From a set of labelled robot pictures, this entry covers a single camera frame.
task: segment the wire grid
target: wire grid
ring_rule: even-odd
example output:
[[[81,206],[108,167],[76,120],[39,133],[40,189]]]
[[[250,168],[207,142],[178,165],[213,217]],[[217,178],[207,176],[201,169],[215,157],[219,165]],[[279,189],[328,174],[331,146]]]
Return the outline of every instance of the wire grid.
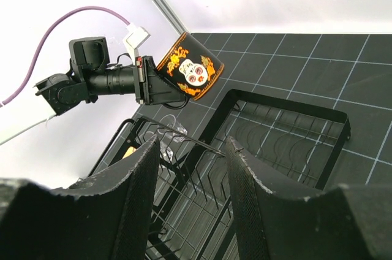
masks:
[[[149,138],[146,132],[157,134],[161,141],[151,226],[158,221],[161,224],[159,229],[150,230],[159,242],[148,243],[147,255],[151,259],[169,259],[171,255],[177,259],[213,259],[233,221],[225,157],[205,148],[190,169],[190,150],[199,147],[192,139],[183,136],[181,142],[175,142],[180,135],[146,122],[135,137],[139,144]],[[177,196],[174,204],[170,202],[173,195]],[[160,249],[162,245],[169,249],[166,254]]]
[[[230,242],[230,245],[228,246],[227,251],[226,251],[223,259],[225,259],[225,260],[239,260],[239,252],[238,252],[236,235],[234,235],[232,241]]]
[[[315,187],[342,128],[342,123],[238,101],[211,145],[232,136],[259,160]]]

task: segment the metal wire basket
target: metal wire basket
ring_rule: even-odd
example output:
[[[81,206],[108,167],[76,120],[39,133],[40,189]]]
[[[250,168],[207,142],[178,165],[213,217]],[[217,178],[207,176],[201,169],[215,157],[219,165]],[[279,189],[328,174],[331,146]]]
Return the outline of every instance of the metal wire basket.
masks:
[[[138,148],[149,138],[147,132],[160,137],[161,157],[146,258],[223,259],[234,229],[220,150],[141,117],[120,126],[92,173],[119,161],[129,147]],[[108,160],[116,140],[121,145]]]
[[[220,149],[227,136],[232,136],[286,176],[324,189],[350,134],[344,112],[231,90],[200,140]]]
[[[323,189],[344,142],[347,115],[242,91],[226,95],[195,140],[148,117],[126,120],[91,173],[159,134],[161,159],[147,259],[239,259],[224,141],[233,136],[253,155],[294,180]]]

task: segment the black grid mat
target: black grid mat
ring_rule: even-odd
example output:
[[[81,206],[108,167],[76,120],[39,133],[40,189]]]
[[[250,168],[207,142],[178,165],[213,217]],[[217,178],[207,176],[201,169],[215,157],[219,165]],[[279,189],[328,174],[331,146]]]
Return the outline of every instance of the black grid mat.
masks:
[[[172,113],[198,137],[233,88],[346,112],[352,138],[328,182],[392,182],[392,35],[194,34],[225,63],[214,87],[179,111],[141,106],[159,121]]]

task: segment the purple cable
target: purple cable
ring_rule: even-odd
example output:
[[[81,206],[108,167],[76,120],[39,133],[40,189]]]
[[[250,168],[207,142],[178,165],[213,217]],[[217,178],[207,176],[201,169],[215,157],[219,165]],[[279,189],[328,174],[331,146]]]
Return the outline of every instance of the purple cable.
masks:
[[[106,7],[96,7],[96,6],[88,6],[88,7],[80,7],[78,9],[75,10],[71,10],[69,13],[65,14],[64,16],[62,16],[60,19],[58,19],[57,21],[55,21],[50,27],[49,29],[45,32],[45,34],[43,35],[41,41],[39,42],[39,45],[36,49],[36,52],[34,53],[34,56],[32,57],[31,60],[31,64],[30,64],[30,68],[27,72],[26,77],[24,78],[22,84],[18,87],[18,89],[11,94],[6,100],[0,102],[0,107],[9,104],[9,102],[11,102],[13,99],[15,99],[21,92],[22,90],[26,87],[27,83],[30,80],[30,77],[32,75],[32,72],[36,66],[37,60],[38,60],[38,56],[39,53],[41,52],[41,49],[43,47],[43,44],[45,43],[45,41],[47,40],[49,34],[55,29],[55,27],[57,27],[57,25],[59,25],[62,21],[64,21],[66,18],[69,18],[70,16],[82,12],[84,10],[101,10],[103,12],[106,13],[110,13],[113,16],[116,16],[117,18],[119,18],[121,21],[123,21],[126,25],[129,25],[129,22],[120,14],[116,13],[114,10],[110,10],[107,9]]]

